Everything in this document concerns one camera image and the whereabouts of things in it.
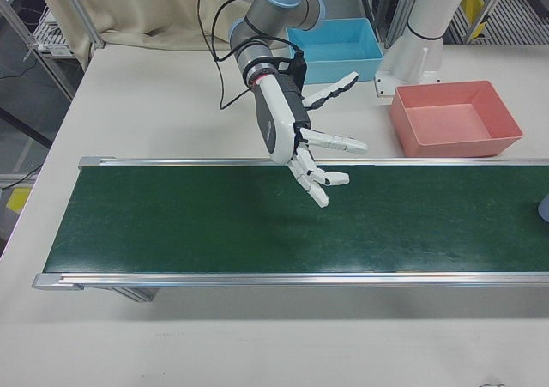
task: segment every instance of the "gray floor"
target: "gray floor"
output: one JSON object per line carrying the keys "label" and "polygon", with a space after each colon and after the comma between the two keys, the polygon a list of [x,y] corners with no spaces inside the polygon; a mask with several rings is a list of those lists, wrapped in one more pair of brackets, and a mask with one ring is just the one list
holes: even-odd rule
{"label": "gray floor", "polygon": [[[81,79],[78,63],[56,62],[76,88]],[[22,76],[11,77],[25,70]],[[40,63],[32,55],[27,57],[26,46],[11,26],[0,20],[0,107],[53,140],[69,105]],[[24,177],[42,164],[47,154],[47,148],[0,120],[0,185]],[[11,190],[0,195],[0,254],[18,218],[6,208],[10,195]]]}

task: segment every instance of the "white table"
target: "white table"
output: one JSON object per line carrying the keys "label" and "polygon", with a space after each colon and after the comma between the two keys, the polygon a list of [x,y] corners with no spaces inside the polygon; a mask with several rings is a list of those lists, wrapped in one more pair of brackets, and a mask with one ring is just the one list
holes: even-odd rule
{"label": "white table", "polygon": [[[442,77],[490,79],[525,135],[506,156],[546,157],[548,66],[549,47],[448,47]],[[237,93],[233,63],[226,77]],[[358,84],[314,128],[399,155],[390,100],[374,93]],[[546,384],[546,288],[177,289],[149,305],[30,288],[80,157],[267,157],[252,98],[220,112],[218,96],[205,52],[96,52],[0,259],[0,385]]]}

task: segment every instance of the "robotic hand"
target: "robotic hand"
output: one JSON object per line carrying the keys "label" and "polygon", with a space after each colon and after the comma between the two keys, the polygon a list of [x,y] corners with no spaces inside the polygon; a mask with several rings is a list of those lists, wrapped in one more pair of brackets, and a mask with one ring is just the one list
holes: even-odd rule
{"label": "robotic hand", "polygon": [[[358,75],[346,76],[304,99],[301,95],[306,72],[303,52],[278,38],[285,27],[313,29],[322,23],[324,13],[321,0],[253,0],[244,19],[235,22],[229,33],[231,53],[244,83],[256,97],[257,123],[272,160],[287,165],[320,207],[328,205],[328,196],[321,185],[348,184],[349,177],[342,172],[317,168],[309,146],[356,154],[367,150],[365,144],[352,138],[312,130],[307,113],[347,91],[358,80]],[[275,57],[269,48],[274,40],[291,45],[294,58]],[[287,65],[285,69],[281,68],[283,64]]]}
{"label": "robotic hand", "polygon": [[316,109],[329,98],[347,91],[357,80],[352,73],[336,84],[303,99],[290,76],[274,73],[258,77],[252,87],[256,96],[257,122],[272,160],[286,164],[298,183],[320,207],[329,199],[321,185],[343,185],[349,177],[343,172],[325,172],[317,167],[310,145],[363,154],[362,142],[311,130],[307,110]]}

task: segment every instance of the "white cylinder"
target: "white cylinder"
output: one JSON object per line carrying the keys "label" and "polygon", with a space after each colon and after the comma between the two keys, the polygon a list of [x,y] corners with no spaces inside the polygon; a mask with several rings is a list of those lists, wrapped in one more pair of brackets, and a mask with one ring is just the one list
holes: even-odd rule
{"label": "white cylinder", "polygon": [[442,37],[461,1],[415,0],[408,24],[423,37]]}

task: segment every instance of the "wire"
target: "wire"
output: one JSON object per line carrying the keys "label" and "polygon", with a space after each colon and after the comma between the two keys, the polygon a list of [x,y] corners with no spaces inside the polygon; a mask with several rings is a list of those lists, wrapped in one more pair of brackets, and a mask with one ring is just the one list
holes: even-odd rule
{"label": "wire", "polygon": [[227,107],[231,106],[234,102],[239,100],[242,96],[244,96],[246,93],[248,93],[250,91],[250,89],[247,88],[245,91],[243,91],[242,93],[237,95],[235,98],[233,98],[232,100],[227,102],[225,105],[223,105],[223,99],[225,99],[225,81],[223,79],[223,73],[221,72],[221,67],[220,67],[221,62],[226,61],[230,56],[232,56],[234,53],[239,51],[242,47],[244,47],[245,45],[248,45],[250,42],[253,42],[257,39],[267,39],[267,40],[271,40],[271,41],[282,42],[286,45],[291,46],[295,51],[301,51],[301,49],[297,45],[295,45],[291,41],[288,41],[287,39],[282,39],[282,38],[270,36],[270,35],[267,35],[267,34],[258,34],[258,35],[254,35],[254,36],[252,36],[248,39],[245,39],[244,41],[242,41],[241,43],[236,45],[234,48],[232,48],[229,51],[229,53],[226,54],[224,57],[219,58],[217,56],[217,51],[215,50],[215,27],[217,26],[217,21],[220,17],[221,12],[223,11],[223,9],[225,9],[228,5],[230,5],[231,3],[234,3],[236,1],[239,1],[239,0],[227,0],[226,2],[224,2],[220,6],[220,8],[215,13],[214,21],[212,23],[212,32],[211,32],[211,38],[210,38],[210,43],[211,44],[208,43],[208,38],[206,37],[206,33],[204,31],[204,26],[203,26],[203,23],[202,23],[202,18],[200,16],[200,8],[201,8],[202,0],[197,0],[197,4],[196,4],[196,17],[198,18],[198,25],[200,27],[202,37],[204,38],[204,42],[206,43],[206,47],[208,48],[209,53],[212,55],[212,58],[214,59],[215,67],[217,68],[218,73],[220,75],[221,99],[220,99],[219,108],[221,110],[224,110]]}
{"label": "wire", "polygon": [[10,188],[14,188],[16,185],[19,185],[20,183],[28,179],[31,175],[33,175],[35,172],[39,171],[43,165],[44,164],[40,164],[39,166],[34,168],[29,174],[27,174],[25,177],[21,178],[19,181],[15,181],[13,184],[8,185],[7,187],[1,188],[0,191],[6,191],[6,190],[9,190]]}
{"label": "wire", "polygon": [[[202,4],[202,0],[198,0],[197,4],[196,4],[196,17],[198,18],[198,26],[200,27],[202,37],[204,38],[204,43],[206,44],[206,47],[208,48],[209,53],[212,55],[212,59],[214,60],[215,67],[217,68],[217,72],[220,75],[221,98],[220,98],[219,108],[220,108],[220,110],[225,110],[227,107],[231,106],[237,100],[239,100],[241,97],[243,97],[245,94],[247,94],[250,91],[250,89],[249,88],[245,89],[245,91],[238,94],[232,100],[228,101],[225,105],[223,105],[223,100],[225,99],[225,80],[223,79],[223,72],[221,71],[220,62],[216,60],[216,55],[214,54],[214,51],[213,51],[212,47],[208,43],[208,38],[206,37],[206,32],[204,31],[204,24],[202,23],[202,18],[200,16],[201,4]],[[212,30],[212,43],[214,43],[214,42],[215,42],[214,41],[214,30]]]}
{"label": "wire", "polygon": [[16,76],[0,76],[0,80],[5,80],[6,78],[20,78],[20,77],[24,76],[28,71],[30,71],[31,69],[36,67],[37,63],[38,63],[38,59],[35,59],[34,64],[31,65],[30,67],[27,67],[26,69],[24,69],[20,74],[18,74]]}

